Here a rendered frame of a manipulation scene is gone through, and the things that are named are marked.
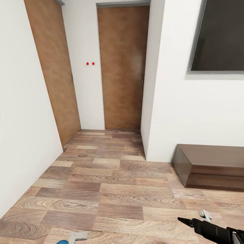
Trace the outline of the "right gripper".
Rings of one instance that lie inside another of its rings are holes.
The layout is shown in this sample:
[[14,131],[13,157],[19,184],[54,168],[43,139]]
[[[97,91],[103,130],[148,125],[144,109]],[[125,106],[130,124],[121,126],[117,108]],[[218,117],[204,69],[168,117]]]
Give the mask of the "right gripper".
[[220,244],[218,239],[218,226],[209,222],[201,221],[199,219],[186,219],[178,217],[178,220],[182,223],[188,225],[189,227],[194,227],[194,232],[202,235],[204,238],[211,240],[217,244]]

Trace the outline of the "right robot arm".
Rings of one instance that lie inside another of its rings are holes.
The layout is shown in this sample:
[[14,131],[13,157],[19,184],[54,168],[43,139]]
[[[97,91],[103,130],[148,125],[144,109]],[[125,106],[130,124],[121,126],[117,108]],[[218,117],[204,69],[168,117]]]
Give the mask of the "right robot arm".
[[194,227],[194,232],[202,235],[204,238],[211,240],[217,244],[244,244],[244,231],[227,227],[219,227],[211,223],[212,216],[205,210],[198,212],[201,219],[186,219],[178,217],[178,220]]

